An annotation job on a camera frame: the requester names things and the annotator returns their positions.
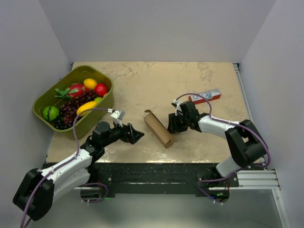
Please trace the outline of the green striped melon toy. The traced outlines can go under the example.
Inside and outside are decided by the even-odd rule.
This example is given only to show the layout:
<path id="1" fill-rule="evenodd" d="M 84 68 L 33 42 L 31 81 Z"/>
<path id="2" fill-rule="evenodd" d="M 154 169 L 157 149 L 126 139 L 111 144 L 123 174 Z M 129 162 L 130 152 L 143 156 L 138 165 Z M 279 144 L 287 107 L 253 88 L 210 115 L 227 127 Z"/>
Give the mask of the green striped melon toy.
<path id="1" fill-rule="evenodd" d="M 43 109 L 42 116 L 46 121 L 51 122 L 59 116 L 59 109 L 55 106 L 47 106 Z"/>

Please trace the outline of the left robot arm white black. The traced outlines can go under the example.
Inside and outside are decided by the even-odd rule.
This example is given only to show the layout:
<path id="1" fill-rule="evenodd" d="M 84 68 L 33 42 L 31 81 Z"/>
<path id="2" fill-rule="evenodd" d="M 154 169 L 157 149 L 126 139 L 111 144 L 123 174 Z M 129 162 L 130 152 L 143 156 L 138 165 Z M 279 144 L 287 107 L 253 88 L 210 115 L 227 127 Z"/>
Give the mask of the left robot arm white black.
<path id="1" fill-rule="evenodd" d="M 43 218 L 53 203 L 73 188 L 86 184 L 94 186 L 98 174 L 87 168 L 100 159 L 105 147 L 121 140 L 135 144 L 144 133 L 133 128 L 132 124 L 99 122 L 92 134 L 71 156 L 46 169 L 31 169 L 23 178 L 12 202 L 32 220 Z"/>

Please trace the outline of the pink dragon fruit toy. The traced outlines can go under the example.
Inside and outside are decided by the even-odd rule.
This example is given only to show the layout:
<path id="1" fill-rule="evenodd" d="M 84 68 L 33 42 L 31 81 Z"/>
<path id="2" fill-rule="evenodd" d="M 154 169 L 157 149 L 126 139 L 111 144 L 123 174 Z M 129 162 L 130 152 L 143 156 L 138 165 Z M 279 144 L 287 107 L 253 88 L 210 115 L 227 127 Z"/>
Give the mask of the pink dragon fruit toy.
<path id="1" fill-rule="evenodd" d="M 55 91 L 57 95 L 55 97 L 64 99 L 76 99 L 88 90 L 89 89 L 83 84 L 72 84 L 70 87 L 67 87 L 64 90 L 56 88 Z"/>

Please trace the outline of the red silver toothpaste box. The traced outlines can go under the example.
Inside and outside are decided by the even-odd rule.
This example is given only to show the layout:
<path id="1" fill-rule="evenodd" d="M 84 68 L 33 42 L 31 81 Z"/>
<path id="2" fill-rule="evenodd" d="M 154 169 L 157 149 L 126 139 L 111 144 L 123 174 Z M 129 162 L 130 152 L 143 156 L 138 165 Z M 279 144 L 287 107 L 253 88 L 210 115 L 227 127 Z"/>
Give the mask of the red silver toothpaste box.
<path id="1" fill-rule="evenodd" d="M 197 105 L 197 104 L 205 103 L 206 100 L 212 101 L 212 100 L 220 99 L 222 93 L 218 89 L 212 89 L 205 92 L 201 92 L 199 93 L 199 95 L 202 96 L 203 98 L 197 95 L 189 95 L 188 99 L 193 101 L 194 104 Z"/>

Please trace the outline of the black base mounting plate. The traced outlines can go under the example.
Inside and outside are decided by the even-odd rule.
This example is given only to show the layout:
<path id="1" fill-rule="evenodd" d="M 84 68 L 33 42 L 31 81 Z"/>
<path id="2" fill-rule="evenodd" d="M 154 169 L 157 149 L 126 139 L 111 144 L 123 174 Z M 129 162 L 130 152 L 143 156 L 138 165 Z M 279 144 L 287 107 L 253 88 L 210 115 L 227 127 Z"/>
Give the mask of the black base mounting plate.
<path id="1" fill-rule="evenodd" d="M 103 183 L 108 196 L 116 194 L 195 194 L 200 190 L 237 187 L 235 174 L 222 178 L 214 163 L 101 163 L 89 168 L 89 183 Z"/>

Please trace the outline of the yellow lemon toy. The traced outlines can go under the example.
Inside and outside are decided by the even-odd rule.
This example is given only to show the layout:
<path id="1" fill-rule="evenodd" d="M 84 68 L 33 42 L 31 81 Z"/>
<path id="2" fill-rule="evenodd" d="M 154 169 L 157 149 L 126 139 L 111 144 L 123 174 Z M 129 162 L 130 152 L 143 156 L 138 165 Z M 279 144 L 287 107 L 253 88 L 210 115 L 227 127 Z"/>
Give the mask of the yellow lemon toy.
<path id="1" fill-rule="evenodd" d="M 89 90 L 94 90 L 97 86 L 97 82 L 92 78 L 87 78 L 83 81 L 83 85 Z"/>

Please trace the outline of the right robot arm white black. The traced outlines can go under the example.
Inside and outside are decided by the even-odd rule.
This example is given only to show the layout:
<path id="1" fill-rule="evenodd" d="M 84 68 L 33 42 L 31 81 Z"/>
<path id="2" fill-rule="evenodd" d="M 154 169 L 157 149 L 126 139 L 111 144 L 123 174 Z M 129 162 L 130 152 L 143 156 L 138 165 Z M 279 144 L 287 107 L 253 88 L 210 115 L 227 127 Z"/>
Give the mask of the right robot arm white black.
<path id="1" fill-rule="evenodd" d="M 192 129 L 200 133 L 210 133 L 227 141 L 230 157 L 213 169 L 210 177 L 214 185 L 223 186 L 228 182 L 229 175 L 269 155 L 268 146 L 250 120 L 235 122 L 218 119 L 208 113 L 200 114 L 192 101 L 175 100 L 171 105 L 175 112 L 168 116 L 170 133 Z"/>

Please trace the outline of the yellow mango toy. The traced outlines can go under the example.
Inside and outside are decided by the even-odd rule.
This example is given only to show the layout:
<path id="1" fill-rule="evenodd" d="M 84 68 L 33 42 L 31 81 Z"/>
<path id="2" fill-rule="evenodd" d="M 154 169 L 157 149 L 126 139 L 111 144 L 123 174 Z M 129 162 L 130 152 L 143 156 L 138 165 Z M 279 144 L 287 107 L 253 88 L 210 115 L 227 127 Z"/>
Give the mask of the yellow mango toy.
<path id="1" fill-rule="evenodd" d="M 77 109 L 76 114 L 79 116 L 84 116 L 90 111 L 90 109 L 94 108 L 96 105 L 96 101 L 87 102 Z"/>

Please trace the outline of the brown cardboard paper box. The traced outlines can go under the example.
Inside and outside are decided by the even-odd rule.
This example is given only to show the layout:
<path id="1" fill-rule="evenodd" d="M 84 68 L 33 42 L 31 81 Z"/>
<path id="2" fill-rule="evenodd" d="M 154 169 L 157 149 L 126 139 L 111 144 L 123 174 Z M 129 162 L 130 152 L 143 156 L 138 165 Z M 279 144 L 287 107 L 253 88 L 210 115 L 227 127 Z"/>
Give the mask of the brown cardboard paper box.
<path id="1" fill-rule="evenodd" d="M 158 141 L 168 149 L 173 145 L 173 136 L 151 110 L 145 110 L 144 122 Z"/>

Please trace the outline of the purple grape bunch toy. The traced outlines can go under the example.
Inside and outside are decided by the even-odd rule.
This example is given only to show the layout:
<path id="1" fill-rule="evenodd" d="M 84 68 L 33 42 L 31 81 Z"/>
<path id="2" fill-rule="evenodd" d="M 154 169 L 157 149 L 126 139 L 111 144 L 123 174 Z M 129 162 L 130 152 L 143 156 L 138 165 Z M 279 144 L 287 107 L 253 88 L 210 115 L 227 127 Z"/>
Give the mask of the purple grape bunch toy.
<path id="1" fill-rule="evenodd" d="M 76 117 L 77 109 L 81 105 L 93 101 L 95 98 L 97 98 L 95 91 L 88 90 L 78 98 L 67 101 L 59 108 L 58 118 L 62 118 L 65 121 L 66 125 L 69 126 L 69 128 L 72 127 L 74 119 Z"/>

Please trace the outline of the small green lime toy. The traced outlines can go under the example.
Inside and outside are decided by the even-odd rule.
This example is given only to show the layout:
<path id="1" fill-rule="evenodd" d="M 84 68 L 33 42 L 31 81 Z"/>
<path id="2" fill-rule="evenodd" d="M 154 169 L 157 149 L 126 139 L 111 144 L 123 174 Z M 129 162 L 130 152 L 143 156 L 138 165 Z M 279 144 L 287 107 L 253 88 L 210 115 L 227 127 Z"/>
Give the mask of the small green lime toy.
<path id="1" fill-rule="evenodd" d="M 102 101 L 102 99 L 103 99 L 102 97 L 97 97 L 97 98 L 94 99 L 94 101 L 95 101 L 96 103 L 99 103 L 99 102 Z"/>

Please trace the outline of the dark blue grape bunch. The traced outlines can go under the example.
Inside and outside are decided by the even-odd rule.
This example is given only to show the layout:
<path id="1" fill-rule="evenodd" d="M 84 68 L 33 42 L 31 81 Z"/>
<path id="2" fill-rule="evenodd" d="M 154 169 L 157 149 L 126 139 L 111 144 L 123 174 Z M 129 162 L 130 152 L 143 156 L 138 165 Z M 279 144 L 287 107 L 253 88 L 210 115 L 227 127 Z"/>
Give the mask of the dark blue grape bunch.
<path id="1" fill-rule="evenodd" d="M 53 121 L 54 128 L 57 130 L 66 130 L 69 128 L 68 125 L 66 125 L 65 121 L 62 118 L 56 118 Z"/>

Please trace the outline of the red apple toy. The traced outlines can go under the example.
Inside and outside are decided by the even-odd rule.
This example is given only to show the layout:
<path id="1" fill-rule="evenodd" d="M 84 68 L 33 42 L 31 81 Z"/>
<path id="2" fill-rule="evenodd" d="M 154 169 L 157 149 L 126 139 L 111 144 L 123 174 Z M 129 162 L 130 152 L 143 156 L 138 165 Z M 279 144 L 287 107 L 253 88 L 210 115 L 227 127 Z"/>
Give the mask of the red apple toy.
<path id="1" fill-rule="evenodd" d="M 109 90 L 105 84 L 99 83 L 95 86 L 94 91 L 99 97 L 104 97 Z"/>

